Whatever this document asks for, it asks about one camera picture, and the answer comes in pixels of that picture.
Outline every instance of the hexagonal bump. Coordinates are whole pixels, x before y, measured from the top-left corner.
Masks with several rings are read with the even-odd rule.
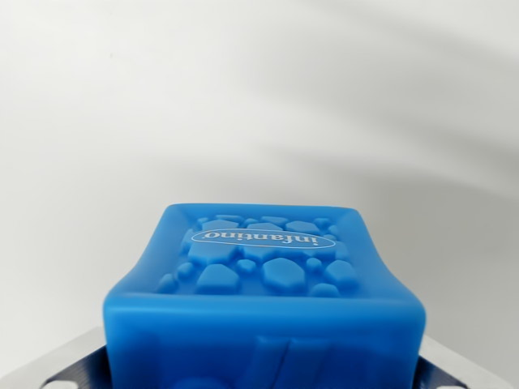
[[[328,217],[317,217],[314,219],[314,224],[319,229],[326,229],[331,223],[332,221]]]
[[[335,244],[335,259],[337,261],[347,261],[350,258],[350,252],[346,245],[342,242]]]
[[[277,255],[273,258],[287,258],[297,263],[304,263],[307,259],[315,256],[315,250],[294,250],[289,247],[277,247]]]
[[[335,235],[336,237],[339,236],[339,228],[336,225],[330,225],[328,227],[328,233],[331,233],[332,235]]]
[[[207,266],[196,281],[196,292],[202,294],[235,294],[240,277],[225,265]]]
[[[267,229],[268,231],[283,231],[279,225],[273,223],[252,223],[247,226],[248,229]]]
[[[181,253],[187,252],[191,245],[193,244],[193,240],[191,239],[194,235],[196,235],[196,232],[193,229],[188,229],[186,233],[184,234],[184,237],[182,238],[181,246]]]
[[[157,286],[157,293],[171,294],[175,293],[178,287],[177,280],[173,277],[173,274],[164,274],[159,281]]]
[[[262,270],[264,284],[277,292],[293,293],[305,289],[305,272],[294,261],[276,258],[266,262]]]
[[[177,267],[177,278],[179,280],[187,280],[195,274],[193,263],[185,262]]]
[[[357,272],[345,261],[333,261],[324,269],[324,278],[339,289],[351,289],[358,285]]]
[[[237,251],[236,245],[194,242],[187,257],[193,263],[206,266],[211,263],[229,263]]]
[[[253,223],[259,223],[259,221],[257,219],[252,219],[251,217],[249,217],[248,219],[245,219],[245,221],[243,222],[243,227],[248,227],[249,224]]]
[[[264,221],[266,223],[272,223],[275,225],[278,225],[280,227],[285,226],[289,222],[288,219],[285,217],[279,217],[279,216],[262,216],[261,221]]]
[[[202,226],[204,225],[204,223],[207,223],[210,220],[211,219],[209,219],[208,217],[200,217],[199,219],[196,220],[196,227],[201,229]]]
[[[295,233],[309,233],[312,235],[320,235],[320,231],[317,226],[307,221],[290,221],[285,226],[287,231],[293,231]]]
[[[275,247],[243,246],[242,252],[244,257],[252,259],[257,263],[267,262],[277,256]]]
[[[301,253],[307,259],[316,257],[323,262],[330,262],[335,259],[335,246],[324,247],[323,249],[302,250]]]
[[[307,259],[306,265],[310,273],[321,273],[323,270],[323,263],[315,257]]]
[[[235,221],[229,220],[211,220],[206,221],[202,224],[203,231],[209,231],[213,229],[235,229],[239,226]]]
[[[256,268],[256,262],[251,261],[250,259],[240,259],[236,262],[236,270],[243,275],[252,274]]]
[[[331,284],[317,284],[311,291],[310,296],[312,297],[340,297],[339,289],[337,286]]]
[[[243,222],[243,217],[240,215],[217,215],[217,219],[233,221],[234,223],[238,224]]]

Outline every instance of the white background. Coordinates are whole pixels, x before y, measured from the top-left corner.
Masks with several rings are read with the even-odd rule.
[[[357,208],[519,383],[515,2],[0,1],[0,375],[101,324],[181,202]]]

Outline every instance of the blue silicone toy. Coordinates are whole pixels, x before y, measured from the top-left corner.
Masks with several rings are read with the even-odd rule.
[[[115,389],[410,389],[425,324],[340,207],[170,206],[104,311]]]

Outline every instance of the oval logo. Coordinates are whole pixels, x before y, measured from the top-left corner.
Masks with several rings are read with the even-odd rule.
[[[191,240],[225,245],[285,247],[305,250],[335,246],[334,241],[325,237],[272,229],[212,229],[193,235]]]

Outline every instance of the metal stand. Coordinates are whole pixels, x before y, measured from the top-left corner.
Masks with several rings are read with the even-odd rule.
[[[414,389],[440,388],[513,389],[503,379],[424,336]],[[0,389],[112,389],[102,328],[94,328],[8,374],[0,379]]]

